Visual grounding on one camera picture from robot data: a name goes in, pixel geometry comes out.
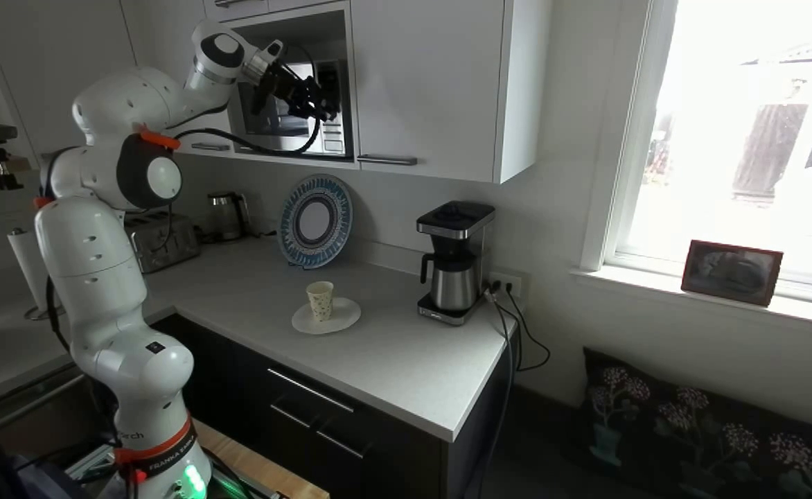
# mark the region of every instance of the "picture frame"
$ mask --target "picture frame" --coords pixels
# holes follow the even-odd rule
[[[770,305],[785,254],[717,242],[689,242],[682,292]]]

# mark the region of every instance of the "window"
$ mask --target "window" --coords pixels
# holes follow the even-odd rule
[[[639,175],[609,261],[682,273],[688,242],[711,238],[785,251],[782,279],[812,284],[812,0],[653,7],[639,71],[659,71],[635,84],[620,169]]]

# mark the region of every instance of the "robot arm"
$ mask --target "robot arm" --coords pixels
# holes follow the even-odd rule
[[[258,50],[217,32],[196,33],[195,48],[186,87],[142,68],[96,82],[75,101],[85,145],[55,158],[55,201],[35,213],[39,251],[70,319],[73,360],[120,403],[114,428],[125,475],[117,482],[135,482],[143,499],[199,495],[211,464],[179,398],[195,358],[143,323],[147,285],[122,213],[177,198],[174,140],[161,132],[225,108],[239,82],[275,78],[280,97],[310,97],[290,93],[310,84],[278,64],[280,42]]]

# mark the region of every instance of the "power outlet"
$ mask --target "power outlet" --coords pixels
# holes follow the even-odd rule
[[[490,270],[484,274],[484,285],[498,284],[502,292],[510,285],[512,298],[524,303],[527,298],[527,279],[522,273]]]

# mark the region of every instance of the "toaster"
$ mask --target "toaster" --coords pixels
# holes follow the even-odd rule
[[[131,248],[143,274],[199,255],[195,224],[177,213],[149,213],[125,222]]]

